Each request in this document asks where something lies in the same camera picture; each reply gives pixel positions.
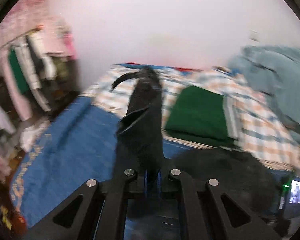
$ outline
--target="checkered bedsheet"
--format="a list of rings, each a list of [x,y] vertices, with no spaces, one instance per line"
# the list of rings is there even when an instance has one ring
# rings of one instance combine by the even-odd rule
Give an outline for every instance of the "checkered bedsheet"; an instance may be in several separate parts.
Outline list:
[[[138,70],[114,66],[82,96],[92,97],[93,105],[123,117],[137,81],[135,79],[124,81],[113,92],[110,92],[110,87],[118,77],[133,71]],[[189,85],[195,85],[235,99],[234,108],[241,125],[238,131],[238,146],[242,150],[250,152],[271,169],[290,171],[300,166],[300,150],[297,143],[292,140],[277,116],[266,106],[263,95],[252,90],[242,75],[232,78],[214,69],[187,76],[171,68],[155,71],[159,75],[163,89],[162,127],[165,126],[170,108],[173,107],[180,91]],[[172,138],[164,130],[162,134],[167,140],[196,148],[209,148],[207,145]]]

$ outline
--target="triangular cutout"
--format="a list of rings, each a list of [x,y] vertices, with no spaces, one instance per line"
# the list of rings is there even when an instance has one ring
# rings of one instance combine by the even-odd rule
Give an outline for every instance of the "triangular cutout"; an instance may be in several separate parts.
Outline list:
[[[233,202],[227,195],[221,195],[222,203],[226,209],[231,225],[234,228],[242,226],[251,221],[251,217],[242,210],[235,202]]]
[[[77,196],[66,208],[64,208],[58,215],[53,218],[53,222],[57,225],[63,226],[64,228],[70,228],[75,215],[77,214],[83,195]]]

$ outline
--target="green cloth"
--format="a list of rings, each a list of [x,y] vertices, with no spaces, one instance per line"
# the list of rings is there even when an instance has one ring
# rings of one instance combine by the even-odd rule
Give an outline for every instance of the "green cloth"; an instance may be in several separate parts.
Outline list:
[[[24,94],[25,92],[29,91],[30,88],[28,86],[28,83],[27,83],[22,71],[21,71],[21,67],[19,65],[16,53],[15,53],[14,49],[12,49],[12,47],[10,48],[10,53],[8,55],[8,59],[9,59],[10,66],[11,66],[12,72],[14,74],[14,77],[16,79],[18,89],[21,94]]]
[[[189,86],[182,90],[171,109],[165,130],[175,138],[231,147],[238,134],[232,100]]]

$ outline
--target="metal screw head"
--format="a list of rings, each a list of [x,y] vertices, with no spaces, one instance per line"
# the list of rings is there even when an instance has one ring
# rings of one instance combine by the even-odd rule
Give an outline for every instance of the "metal screw head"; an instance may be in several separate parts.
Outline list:
[[[134,170],[133,169],[126,169],[124,171],[124,174],[126,174],[127,176],[131,176],[134,174]]]
[[[218,186],[219,181],[217,179],[209,179],[209,184],[211,186]]]
[[[97,184],[97,181],[95,180],[95,179],[89,179],[88,181],[87,181],[87,186],[88,187],[93,187],[93,186],[95,186]]]
[[[173,176],[178,176],[181,174],[181,171],[178,169],[173,169],[170,171]]]

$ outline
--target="teal blanket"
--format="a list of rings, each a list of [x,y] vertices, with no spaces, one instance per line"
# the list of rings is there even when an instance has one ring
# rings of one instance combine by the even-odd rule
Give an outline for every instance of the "teal blanket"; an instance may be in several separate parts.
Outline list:
[[[266,94],[269,108],[300,143],[300,49],[245,47],[228,68],[242,73],[255,91]]]

